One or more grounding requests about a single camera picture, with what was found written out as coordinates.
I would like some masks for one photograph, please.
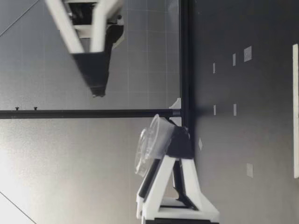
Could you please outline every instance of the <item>clear plastic cup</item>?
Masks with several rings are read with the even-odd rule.
[[[144,177],[154,159],[162,159],[174,125],[156,115],[149,128],[141,132],[135,157],[135,173]]]

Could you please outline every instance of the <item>black rod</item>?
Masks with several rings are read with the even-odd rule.
[[[180,0],[180,81],[182,125],[188,127],[195,148],[195,78],[193,70],[193,0]]]
[[[180,88],[182,100],[182,125],[189,127],[189,24],[188,1],[179,1],[180,30]]]
[[[180,117],[181,110],[31,110],[0,111],[0,119],[82,119]]]

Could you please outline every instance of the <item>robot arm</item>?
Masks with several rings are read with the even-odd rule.
[[[123,0],[45,0],[94,97],[105,95],[111,52],[123,39]],[[80,39],[90,39],[85,51]]]

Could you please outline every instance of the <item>cable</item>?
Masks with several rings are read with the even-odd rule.
[[[33,3],[25,12],[23,12],[12,24],[10,24],[1,34],[0,37],[2,37],[20,18],[22,18],[30,9],[32,9],[33,6],[35,6],[40,0],[37,0],[35,3]]]
[[[16,207],[21,213],[23,213],[31,222],[34,224],[37,224],[35,221],[33,221],[32,218],[30,218],[25,212],[23,212],[15,203],[13,203],[8,197],[6,197],[1,191],[0,194],[5,197],[14,207]]]

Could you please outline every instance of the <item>white plastic frame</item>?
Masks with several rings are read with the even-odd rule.
[[[45,0],[45,2],[57,28],[60,30],[68,51],[71,54],[84,53],[84,48],[64,8],[64,3],[61,0]],[[105,50],[107,19],[121,9],[123,0],[66,0],[65,2],[98,2],[93,10],[90,51],[103,52]]]
[[[218,223],[219,211],[200,191],[194,160],[181,159],[181,162],[184,173],[186,195],[199,210],[160,208],[162,204],[178,205],[179,203],[175,198],[165,198],[163,200],[167,182],[170,178],[172,168],[176,160],[176,158],[172,158],[167,155],[163,158],[145,202],[143,201],[143,198],[139,196],[140,187],[136,200],[137,218],[141,218],[142,223],[144,223],[145,220],[155,220],[155,218],[210,220],[211,222]]]

